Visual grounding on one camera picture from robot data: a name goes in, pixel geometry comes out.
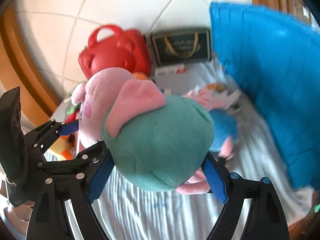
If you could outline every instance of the blue cushion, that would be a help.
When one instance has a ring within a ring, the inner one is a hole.
[[[319,33],[265,7],[211,3],[210,14],[213,49],[266,119],[293,187],[320,189]]]

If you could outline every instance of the pink pig plush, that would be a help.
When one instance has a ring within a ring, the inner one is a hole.
[[[85,148],[102,141],[101,124],[123,85],[135,77],[123,68],[100,71],[88,82],[79,84],[72,93],[72,103],[81,104],[79,137]]]
[[[197,94],[184,97],[193,99],[207,111],[221,107],[221,102],[207,89],[200,89]],[[79,84],[72,94],[72,103],[77,105],[80,102],[79,137],[85,148],[104,140],[101,133],[103,123],[106,124],[109,135],[117,138],[121,127],[129,120],[166,105],[165,97],[152,81],[138,81],[123,68],[102,70],[88,82]],[[180,186],[176,186],[177,191],[182,194],[207,192],[209,185],[201,169],[193,176],[192,174],[181,181]]]

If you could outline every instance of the stuffed toy pig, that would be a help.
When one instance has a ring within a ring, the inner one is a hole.
[[[199,169],[212,145],[210,95],[206,89],[192,99],[164,95],[150,80],[108,68],[79,84],[72,103],[82,103],[84,147],[104,140],[117,169],[135,186],[170,191]]]
[[[188,93],[189,96],[196,95],[192,90]],[[214,92],[211,97],[211,105],[209,106],[209,114],[214,120],[214,141],[209,149],[212,153],[219,153],[218,156],[224,159],[233,157],[234,141],[237,140],[238,130],[236,120],[226,114],[223,110],[228,109],[235,104],[240,96],[240,91],[236,90],[231,95],[228,95],[224,90],[222,93]],[[210,186],[199,168],[196,173],[185,183],[178,186],[177,191],[180,194],[191,195],[206,193]]]

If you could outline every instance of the white bed sheet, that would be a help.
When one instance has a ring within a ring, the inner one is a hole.
[[[158,87],[171,88],[175,95],[216,81],[226,84],[230,91],[237,88],[217,61],[189,65],[186,70],[182,75],[158,77]],[[239,153],[227,162],[229,170],[245,179],[269,177],[279,195],[287,222],[291,225],[309,212],[313,189],[292,190],[285,165],[266,122],[245,95],[241,95],[239,105],[241,111],[235,115],[239,126]],[[60,121],[58,112],[54,117]],[[47,158],[54,160],[52,156],[47,155]],[[233,240],[241,237],[249,205],[249,200],[244,202]],[[83,239],[70,202],[66,206],[75,238]],[[110,240],[206,239],[222,209],[222,204],[212,194],[186,196],[176,192],[140,190],[116,169],[100,199],[92,206]]]

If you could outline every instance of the green plush body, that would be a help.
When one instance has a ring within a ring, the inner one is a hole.
[[[213,120],[196,101],[167,96],[167,104],[138,115],[113,138],[102,137],[116,167],[135,186],[148,191],[175,190],[201,166],[214,137]]]

